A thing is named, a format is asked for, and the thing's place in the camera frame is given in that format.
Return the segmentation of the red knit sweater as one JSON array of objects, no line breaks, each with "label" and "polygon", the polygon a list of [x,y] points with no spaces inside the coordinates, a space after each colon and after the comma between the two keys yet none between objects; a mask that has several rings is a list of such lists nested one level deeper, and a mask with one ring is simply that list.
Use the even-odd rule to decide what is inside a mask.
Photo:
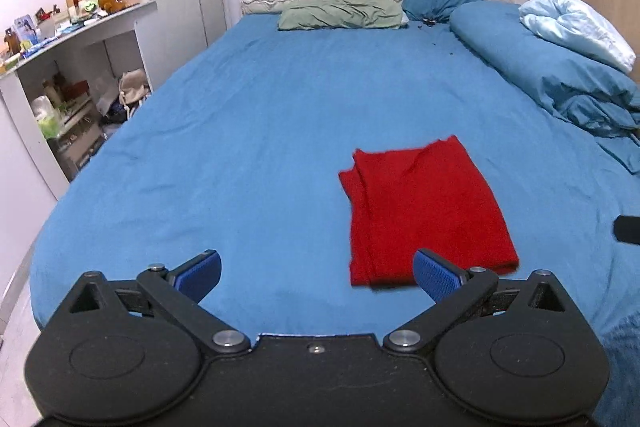
[{"label": "red knit sweater", "polygon": [[420,249],[461,269],[518,269],[494,193],[456,136],[410,150],[356,150],[352,159],[338,175],[352,204],[352,285],[413,284]]}]

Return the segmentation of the blue rolled duvet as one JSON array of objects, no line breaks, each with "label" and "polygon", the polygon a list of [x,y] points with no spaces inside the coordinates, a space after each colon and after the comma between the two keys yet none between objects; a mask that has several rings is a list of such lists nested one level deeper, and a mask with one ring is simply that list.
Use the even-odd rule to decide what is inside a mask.
[{"label": "blue rolled duvet", "polygon": [[465,3],[451,31],[507,82],[562,121],[590,133],[631,174],[639,173],[639,86],[617,69],[535,36],[518,6]]}]

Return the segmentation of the blue bed sheet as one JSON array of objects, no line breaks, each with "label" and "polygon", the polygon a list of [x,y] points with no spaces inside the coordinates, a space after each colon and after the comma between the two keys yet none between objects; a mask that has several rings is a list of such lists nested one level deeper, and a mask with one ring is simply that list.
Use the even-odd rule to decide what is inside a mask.
[{"label": "blue bed sheet", "polygon": [[552,271],[611,363],[597,420],[639,421],[639,251],[614,219],[639,180],[551,116],[445,25],[282,31],[249,15],[172,75],[81,170],[39,234],[32,313],[49,321],[82,273],[129,280],[215,249],[204,307],[261,333],[383,336],[425,310],[419,288],[349,283],[354,150],[455,136],[494,192],[520,274]]}]

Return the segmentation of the cream tote bag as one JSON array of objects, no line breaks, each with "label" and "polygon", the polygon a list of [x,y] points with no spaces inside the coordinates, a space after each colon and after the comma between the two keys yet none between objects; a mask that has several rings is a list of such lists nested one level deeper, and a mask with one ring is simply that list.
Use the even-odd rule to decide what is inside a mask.
[{"label": "cream tote bag", "polygon": [[150,93],[149,80],[142,68],[124,72],[119,79],[118,99],[122,105],[136,105]]}]

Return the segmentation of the light blue blanket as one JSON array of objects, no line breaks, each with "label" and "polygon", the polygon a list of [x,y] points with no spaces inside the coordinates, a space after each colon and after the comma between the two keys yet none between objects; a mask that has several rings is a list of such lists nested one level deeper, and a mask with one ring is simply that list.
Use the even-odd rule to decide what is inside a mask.
[{"label": "light blue blanket", "polygon": [[629,75],[637,55],[616,27],[582,0],[528,0],[521,23],[537,37]]}]

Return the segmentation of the white desk shelf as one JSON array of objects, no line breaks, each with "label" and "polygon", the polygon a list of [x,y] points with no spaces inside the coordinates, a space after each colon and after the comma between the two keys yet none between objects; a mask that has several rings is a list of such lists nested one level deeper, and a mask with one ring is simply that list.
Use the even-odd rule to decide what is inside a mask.
[{"label": "white desk shelf", "polygon": [[43,138],[30,102],[43,94],[48,80],[63,84],[87,81],[95,102],[113,92],[122,74],[145,66],[138,30],[140,23],[156,11],[156,3],[147,1],[103,17],[55,39],[1,76],[2,101],[54,198],[65,194],[70,181]]}]

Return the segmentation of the green pillow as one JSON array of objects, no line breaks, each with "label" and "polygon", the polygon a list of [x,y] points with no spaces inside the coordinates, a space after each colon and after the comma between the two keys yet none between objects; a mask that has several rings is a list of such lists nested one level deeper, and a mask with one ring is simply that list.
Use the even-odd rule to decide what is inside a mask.
[{"label": "green pillow", "polygon": [[395,0],[299,0],[282,9],[278,29],[399,29],[408,23]]}]

